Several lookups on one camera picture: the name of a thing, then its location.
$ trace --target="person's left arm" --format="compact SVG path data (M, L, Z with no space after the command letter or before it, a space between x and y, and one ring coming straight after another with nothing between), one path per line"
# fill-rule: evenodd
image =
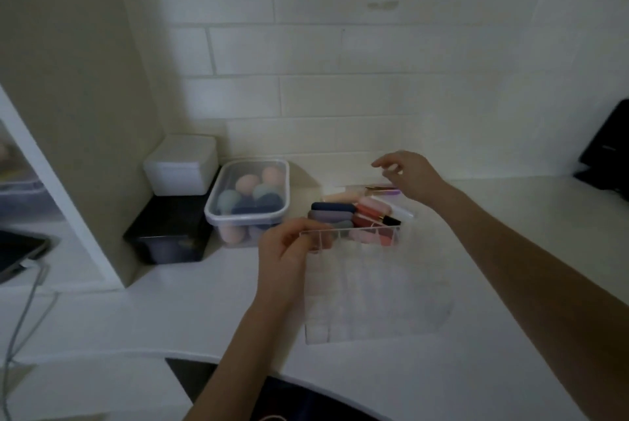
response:
M303 230L329 229L299 218L269 229L258 243L258 289L223 359L184 421L247 420L269 374L286 315L304 289L311 238Z

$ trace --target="white container rim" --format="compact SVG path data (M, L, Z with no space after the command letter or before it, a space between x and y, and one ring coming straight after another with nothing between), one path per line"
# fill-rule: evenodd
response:
M221 187L222 179L227 174L227 170L234 164L240 163L281 163L286 168L286 176L284 179L284 193L286 194L286 200L284 201L284 207L282 207L279 211L275 212L263 212L256 214L226 214L226 215L218 215L214 214L210 211L210 203L214 201L214 198L217 196L219 191L218 188ZM246 222L247 224L256 224L258 220L262 223L266 219L274 219L282 217L286 211L288 211L288 206L291 205L291 191L289 188L290 182L290 165L288 161L281 158L243 158L243 159L235 159L230 161L229 163L225 163L221 168L221 171L218 173L218 177L216 178L216 183L214 183L214 187L212 187L211 192L209 193L208 202L205 204L205 216L206 219L212 226L219 226L224 223L229 222Z

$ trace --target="wall stain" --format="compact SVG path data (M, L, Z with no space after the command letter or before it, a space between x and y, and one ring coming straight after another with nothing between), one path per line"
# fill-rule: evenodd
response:
M382 2L369 2L367 8L369 10L394 10L399 6L398 0L385 0Z

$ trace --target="shelf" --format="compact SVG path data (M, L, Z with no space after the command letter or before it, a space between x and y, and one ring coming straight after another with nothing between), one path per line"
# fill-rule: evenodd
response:
M52 247L41 259L47 265L47 274L39 292L89 291L103 287L104 279L98 267L59 211L48 213L37 220L9 224L0 222L0 227L50 237ZM36 272L35 269L28 269L0 284L0 294L29 290L35 281Z

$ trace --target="person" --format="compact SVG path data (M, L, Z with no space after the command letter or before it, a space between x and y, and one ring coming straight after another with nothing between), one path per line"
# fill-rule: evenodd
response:
M493 218L423 156L398 151L372 165L445 220L586 416L629 419L629 307ZM184 421L249 419L280 328L303 293L311 241L299 233L325 228L300 218L261 237L254 301Z

